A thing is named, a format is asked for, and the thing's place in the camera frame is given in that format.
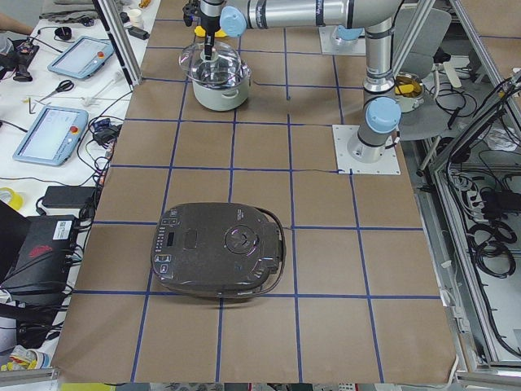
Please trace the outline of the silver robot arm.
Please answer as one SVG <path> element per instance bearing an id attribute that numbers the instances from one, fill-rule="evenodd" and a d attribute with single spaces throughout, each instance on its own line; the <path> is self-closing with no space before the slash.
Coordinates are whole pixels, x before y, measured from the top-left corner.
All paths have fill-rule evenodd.
<path id="1" fill-rule="evenodd" d="M 369 164 L 380 160 L 401 118 L 392 71 L 393 18 L 399 9 L 398 1 L 189 1 L 182 12 L 187 26 L 199 19 L 206 55 L 212 54 L 219 30 L 240 37 L 248 29 L 329 25 L 364 29 L 364 122 L 349 139 L 348 152 Z"/>

